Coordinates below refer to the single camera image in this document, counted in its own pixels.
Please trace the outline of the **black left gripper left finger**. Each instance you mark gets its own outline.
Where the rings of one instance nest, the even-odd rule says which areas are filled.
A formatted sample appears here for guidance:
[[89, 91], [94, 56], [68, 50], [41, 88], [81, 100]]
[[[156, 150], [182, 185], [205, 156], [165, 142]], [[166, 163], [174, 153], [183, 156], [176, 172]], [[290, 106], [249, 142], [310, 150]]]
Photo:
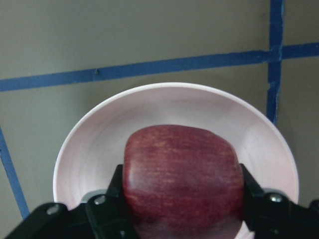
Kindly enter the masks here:
[[134, 239], [122, 189], [123, 166], [117, 165], [106, 193], [96, 193], [69, 210], [62, 203], [37, 207], [8, 239]]

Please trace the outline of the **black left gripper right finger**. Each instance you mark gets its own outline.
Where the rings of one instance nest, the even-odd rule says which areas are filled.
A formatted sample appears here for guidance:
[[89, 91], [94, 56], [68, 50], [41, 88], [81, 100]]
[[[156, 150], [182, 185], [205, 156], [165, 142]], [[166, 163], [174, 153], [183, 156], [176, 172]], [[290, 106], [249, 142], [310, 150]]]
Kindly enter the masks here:
[[319, 201], [308, 207], [291, 201], [283, 192], [263, 189], [240, 164], [244, 178], [243, 220], [255, 239], [317, 239]]

